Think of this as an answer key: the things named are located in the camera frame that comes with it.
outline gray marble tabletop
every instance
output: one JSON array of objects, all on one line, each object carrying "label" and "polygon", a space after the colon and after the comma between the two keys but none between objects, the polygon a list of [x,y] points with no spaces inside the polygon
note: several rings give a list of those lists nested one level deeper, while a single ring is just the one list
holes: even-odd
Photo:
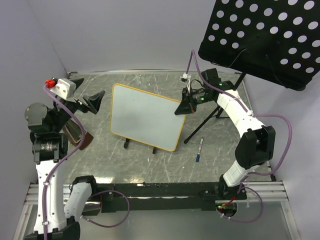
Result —
[{"label": "gray marble tabletop", "polygon": [[[84,150],[78,150],[66,163],[65,183],[75,177],[94,175],[98,183],[175,183],[175,182],[217,182],[235,161],[235,149],[240,140],[232,121],[212,118],[189,141],[183,141],[215,109],[213,101],[198,105],[195,114],[186,116],[182,133],[175,152],[158,150],[145,144],[130,141],[124,149],[125,139],[110,132],[110,112],[112,86],[116,83],[129,85],[148,92],[157,93],[173,99],[181,99],[180,81],[182,72],[141,72],[134,74],[72,74],[71,78],[84,78],[76,97],[93,95],[101,90],[106,94],[97,115],[77,112],[76,116],[94,139]],[[224,80],[236,82],[238,74],[219,73]],[[199,79],[193,73],[192,79]],[[193,88],[201,87],[193,82]],[[243,85],[238,88],[243,101],[248,105]],[[204,138],[200,161],[196,155],[200,139]],[[266,165],[258,168],[268,172]],[[270,181],[268,176],[250,176],[249,181]]]}]

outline perforated black metal sheet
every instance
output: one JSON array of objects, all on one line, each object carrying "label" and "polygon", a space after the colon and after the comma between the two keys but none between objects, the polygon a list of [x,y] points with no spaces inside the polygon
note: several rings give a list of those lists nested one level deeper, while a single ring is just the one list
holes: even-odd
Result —
[{"label": "perforated black metal sheet", "polygon": [[217,0],[198,54],[303,90],[320,70],[320,2]]}]

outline brown object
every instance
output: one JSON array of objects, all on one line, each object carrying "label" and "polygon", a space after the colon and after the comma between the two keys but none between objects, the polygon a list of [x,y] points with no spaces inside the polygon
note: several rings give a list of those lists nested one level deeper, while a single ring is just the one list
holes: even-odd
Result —
[{"label": "brown object", "polygon": [[[72,145],[77,146],[80,143],[82,136],[81,129],[72,119],[70,119],[66,123],[62,130],[63,133],[67,135],[68,140]],[[84,142],[79,149],[85,149],[92,142],[93,139],[94,136],[92,136],[88,131],[85,130]]]}]

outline whiteboard stand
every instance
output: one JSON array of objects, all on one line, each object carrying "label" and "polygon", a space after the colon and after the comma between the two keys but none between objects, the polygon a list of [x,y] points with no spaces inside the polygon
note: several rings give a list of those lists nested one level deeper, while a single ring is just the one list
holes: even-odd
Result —
[{"label": "whiteboard stand", "polygon": [[168,152],[176,150],[185,115],[175,115],[180,101],[116,83],[112,87],[110,131]]}]

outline red connector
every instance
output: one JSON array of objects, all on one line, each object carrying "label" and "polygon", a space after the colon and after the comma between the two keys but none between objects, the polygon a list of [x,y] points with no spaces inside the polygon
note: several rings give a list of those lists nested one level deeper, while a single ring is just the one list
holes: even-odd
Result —
[{"label": "red connector", "polygon": [[57,82],[53,79],[48,79],[44,84],[48,84],[48,89],[52,89],[57,84]]}]

